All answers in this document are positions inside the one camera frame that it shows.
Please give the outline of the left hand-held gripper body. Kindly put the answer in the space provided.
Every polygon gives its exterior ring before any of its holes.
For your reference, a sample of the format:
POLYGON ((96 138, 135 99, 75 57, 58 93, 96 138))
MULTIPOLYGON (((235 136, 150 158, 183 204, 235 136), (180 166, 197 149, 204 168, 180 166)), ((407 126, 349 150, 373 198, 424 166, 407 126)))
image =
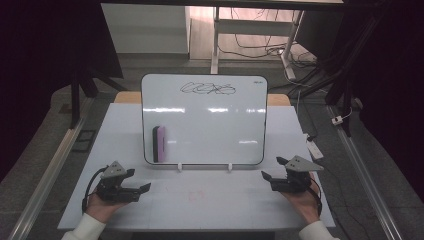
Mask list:
POLYGON ((106 168, 100 177, 96 187, 97 195, 105 202, 110 203, 130 203, 137 202, 140 198, 139 188, 124 188, 122 182, 127 179, 126 169, 118 162, 114 161, 106 168))

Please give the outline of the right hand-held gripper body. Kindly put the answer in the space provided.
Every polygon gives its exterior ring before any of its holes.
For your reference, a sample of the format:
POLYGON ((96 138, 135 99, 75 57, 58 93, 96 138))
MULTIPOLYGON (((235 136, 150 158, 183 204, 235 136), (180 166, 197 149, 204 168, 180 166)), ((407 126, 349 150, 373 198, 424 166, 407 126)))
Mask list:
POLYGON ((323 167, 303 157, 294 156, 284 166, 287 176, 285 179, 273 178, 271 189, 283 193, 302 193, 311 185, 310 173, 322 171, 323 167))

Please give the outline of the purple and black eraser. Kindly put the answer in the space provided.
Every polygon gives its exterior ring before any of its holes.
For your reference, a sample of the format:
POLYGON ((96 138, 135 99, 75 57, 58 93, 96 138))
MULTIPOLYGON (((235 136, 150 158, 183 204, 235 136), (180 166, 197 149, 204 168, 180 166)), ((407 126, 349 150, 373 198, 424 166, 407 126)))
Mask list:
POLYGON ((165 127, 155 126, 152 130, 153 160, 162 163, 165 160, 165 127))

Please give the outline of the white whiteboard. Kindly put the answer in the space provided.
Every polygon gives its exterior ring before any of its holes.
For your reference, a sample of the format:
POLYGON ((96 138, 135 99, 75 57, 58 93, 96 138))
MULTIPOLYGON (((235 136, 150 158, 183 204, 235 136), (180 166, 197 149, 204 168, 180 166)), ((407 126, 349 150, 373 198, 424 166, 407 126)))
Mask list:
POLYGON ((147 74, 141 79, 144 159, 150 164, 257 165, 264 159, 268 82, 262 76, 147 74), (152 130, 165 127, 165 160, 152 130))

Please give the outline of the person's left hand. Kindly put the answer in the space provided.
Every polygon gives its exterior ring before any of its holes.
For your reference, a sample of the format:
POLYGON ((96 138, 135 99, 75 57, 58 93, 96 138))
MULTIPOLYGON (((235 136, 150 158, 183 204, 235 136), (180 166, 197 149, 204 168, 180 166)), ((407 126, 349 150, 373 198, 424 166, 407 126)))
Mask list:
POLYGON ((126 206, 126 203, 105 202, 97 194, 93 193, 88 198, 85 213, 101 223, 107 223, 114 213, 124 206, 126 206))

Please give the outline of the person's right hand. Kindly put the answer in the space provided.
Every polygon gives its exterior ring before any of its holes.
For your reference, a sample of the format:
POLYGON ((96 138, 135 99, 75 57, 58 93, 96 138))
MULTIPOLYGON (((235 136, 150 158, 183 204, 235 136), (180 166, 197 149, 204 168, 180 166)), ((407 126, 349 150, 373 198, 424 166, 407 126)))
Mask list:
POLYGON ((310 190, 302 193, 283 193, 283 196, 291 203, 295 211, 301 216, 307 225, 320 220, 318 203, 315 196, 319 195, 319 186, 315 183, 313 174, 310 174, 312 184, 310 190))

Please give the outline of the white power strip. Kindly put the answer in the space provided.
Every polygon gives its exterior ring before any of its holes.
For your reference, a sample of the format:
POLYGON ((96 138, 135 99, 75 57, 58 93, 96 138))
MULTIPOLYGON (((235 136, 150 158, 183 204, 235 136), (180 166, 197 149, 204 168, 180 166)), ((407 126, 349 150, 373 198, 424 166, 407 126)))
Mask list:
POLYGON ((305 143, 306 146, 312 156, 312 158, 314 160, 318 160, 318 159, 322 159, 324 157, 323 153, 320 151, 320 149, 318 148, 318 146, 315 144, 315 142, 313 141, 312 137, 305 133, 304 134, 305 137, 305 143))

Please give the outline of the black floor plate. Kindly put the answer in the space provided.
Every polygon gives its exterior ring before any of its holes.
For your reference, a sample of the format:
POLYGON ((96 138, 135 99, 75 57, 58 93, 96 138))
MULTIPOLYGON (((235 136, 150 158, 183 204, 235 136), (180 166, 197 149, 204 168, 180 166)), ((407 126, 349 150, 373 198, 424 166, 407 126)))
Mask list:
POLYGON ((81 130, 75 140, 72 152, 89 153, 96 139, 96 130, 81 130))

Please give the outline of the white table mat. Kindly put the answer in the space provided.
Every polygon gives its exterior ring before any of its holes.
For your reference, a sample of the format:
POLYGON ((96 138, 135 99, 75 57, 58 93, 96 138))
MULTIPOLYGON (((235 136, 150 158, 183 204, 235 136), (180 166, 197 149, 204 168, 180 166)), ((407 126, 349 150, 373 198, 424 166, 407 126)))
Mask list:
POLYGON ((303 226, 303 219, 264 173, 281 178, 285 170, 276 159, 309 152, 296 112, 291 107, 268 109, 265 158, 251 168, 177 168, 152 166, 142 149, 141 107, 109 106, 91 153, 58 227, 74 228, 80 221, 87 184, 100 168, 118 161, 135 174, 128 187, 151 186, 136 203, 118 210, 108 226, 114 230, 145 231, 273 231, 303 226))

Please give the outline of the wooden table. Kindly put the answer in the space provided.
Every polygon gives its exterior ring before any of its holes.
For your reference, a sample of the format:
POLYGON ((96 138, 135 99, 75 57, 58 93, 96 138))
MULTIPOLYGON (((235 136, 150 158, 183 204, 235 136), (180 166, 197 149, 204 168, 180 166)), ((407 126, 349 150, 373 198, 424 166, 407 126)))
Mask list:
MULTIPOLYGON (((269 106, 290 106, 290 100, 285 94, 269 94, 267 97, 269 106)), ((140 104, 141 93, 136 91, 122 91, 119 92, 114 100, 115 103, 125 104, 140 104)))

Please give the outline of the black metal stand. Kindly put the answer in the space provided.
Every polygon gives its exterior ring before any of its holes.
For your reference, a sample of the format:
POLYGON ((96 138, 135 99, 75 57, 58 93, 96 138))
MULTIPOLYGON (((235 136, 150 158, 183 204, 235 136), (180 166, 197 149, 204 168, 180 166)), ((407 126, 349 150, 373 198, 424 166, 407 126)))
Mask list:
POLYGON ((75 129, 78 122, 81 119, 81 107, 80 107, 80 90, 83 90, 84 94, 88 98, 95 98, 99 90, 94 82, 95 79, 99 79, 109 87, 121 92, 127 91, 127 88, 115 82, 112 78, 107 76, 94 68, 88 67, 83 70, 77 70, 71 81, 71 124, 70 129, 75 129))
POLYGON ((336 105, 340 99, 343 99, 343 116, 344 120, 341 123, 341 128, 345 134, 350 137, 350 114, 352 110, 352 85, 353 75, 356 71, 355 66, 359 63, 359 57, 367 41, 372 36, 373 31, 379 23, 379 18, 373 15, 368 15, 364 23, 354 33, 353 37, 346 43, 343 48, 348 55, 346 59, 339 65, 337 71, 329 75, 325 80, 320 80, 318 83, 307 87, 301 94, 300 98, 304 98, 326 86, 330 86, 324 100, 327 105, 336 105))

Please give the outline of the dark curtain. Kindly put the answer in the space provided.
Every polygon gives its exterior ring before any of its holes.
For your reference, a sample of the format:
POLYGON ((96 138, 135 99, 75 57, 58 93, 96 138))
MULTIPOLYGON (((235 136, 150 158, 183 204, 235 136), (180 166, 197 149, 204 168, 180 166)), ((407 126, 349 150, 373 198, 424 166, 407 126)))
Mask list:
POLYGON ((424 0, 392 0, 356 63, 360 119, 424 200, 424 0))
POLYGON ((74 79, 123 76, 104 0, 0 0, 0 181, 74 79))

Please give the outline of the aluminium rail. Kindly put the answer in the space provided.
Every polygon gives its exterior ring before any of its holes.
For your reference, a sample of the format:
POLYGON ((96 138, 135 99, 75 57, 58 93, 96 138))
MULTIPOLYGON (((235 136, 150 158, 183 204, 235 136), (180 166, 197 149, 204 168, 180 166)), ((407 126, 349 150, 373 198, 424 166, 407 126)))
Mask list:
POLYGON ((386 235, 387 240, 405 240, 389 207, 374 183, 374 180, 364 163, 360 151, 358 150, 354 139, 349 137, 340 125, 330 125, 336 130, 344 149, 351 161, 361 185, 373 207, 380 225, 386 235))
POLYGON ((75 127, 66 132, 7 240, 26 240, 72 149, 72 145, 87 119, 87 115, 87 112, 82 113, 75 127))

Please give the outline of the white desk frame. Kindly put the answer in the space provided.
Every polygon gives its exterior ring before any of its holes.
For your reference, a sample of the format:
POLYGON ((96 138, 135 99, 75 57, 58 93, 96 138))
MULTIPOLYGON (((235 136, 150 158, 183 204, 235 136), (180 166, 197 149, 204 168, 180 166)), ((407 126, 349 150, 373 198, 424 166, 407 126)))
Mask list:
POLYGON ((218 43, 219 36, 221 34, 258 35, 270 37, 279 36, 286 37, 287 42, 284 44, 283 50, 277 51, 277 55, 281 59, 287 78, 289 80, 296 79, 292 63, 289 60, 289 55, 303 15, 301 10, 293 10, 290 20, 284 22, 280 22, 278 20, 270 21, 221 18, 220 10, 220 7, 213 8, 213 48, 210 67, 210 72, 212 74, 218 73, 218 43))

